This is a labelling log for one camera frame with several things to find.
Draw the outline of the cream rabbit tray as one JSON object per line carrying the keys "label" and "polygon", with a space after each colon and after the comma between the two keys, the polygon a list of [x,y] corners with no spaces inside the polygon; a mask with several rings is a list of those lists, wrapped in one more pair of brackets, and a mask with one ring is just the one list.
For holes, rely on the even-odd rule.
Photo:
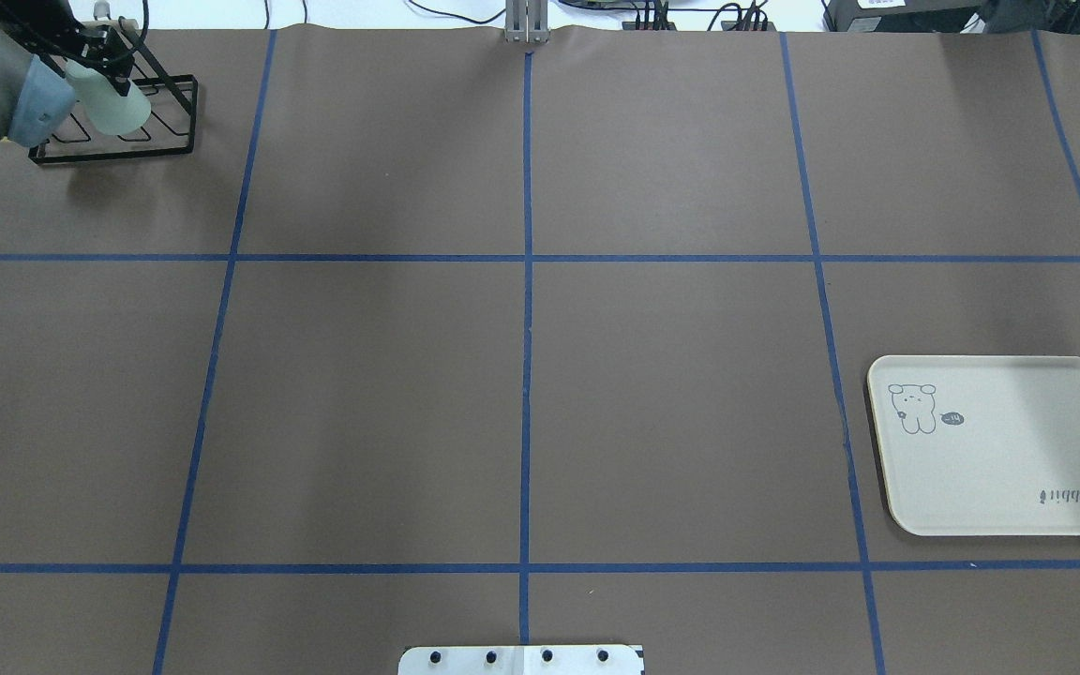
{"label": "cream rabbit tray", "polygon": [[1080,357],[885,355],[866,384],[906,534],[1080,535]]}

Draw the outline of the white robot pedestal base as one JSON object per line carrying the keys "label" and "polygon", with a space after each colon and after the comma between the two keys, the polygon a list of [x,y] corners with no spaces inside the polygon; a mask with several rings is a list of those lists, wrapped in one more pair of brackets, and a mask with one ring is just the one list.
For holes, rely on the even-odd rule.
{"label": "white robot pedestal base", "polygon": [[399,658],[399,674],[644,674],[642,646],[551,644],[420,646]]}

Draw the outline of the light green cup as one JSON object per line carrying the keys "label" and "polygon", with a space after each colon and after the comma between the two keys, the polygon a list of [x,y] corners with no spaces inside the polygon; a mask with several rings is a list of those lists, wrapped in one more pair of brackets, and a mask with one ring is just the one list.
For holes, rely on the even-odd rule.
{"label": "light green cup", "polygon": [[102,134],[124,136],[149,120],[153,111],[149,98],[132,81],[124,80],[125,93],[120,94],[111,80],[86,66],[67,60],[65,72],[77,102]]}

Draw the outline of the aluminium frame post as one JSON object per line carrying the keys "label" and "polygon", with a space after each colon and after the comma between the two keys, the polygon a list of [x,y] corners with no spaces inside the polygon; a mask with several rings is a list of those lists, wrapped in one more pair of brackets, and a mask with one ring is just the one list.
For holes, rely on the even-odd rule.
{"label": "aluminium frame post", "polygon": [[543,44],[551,38],[545,0],[507,0],[504,39],[514,44]]}

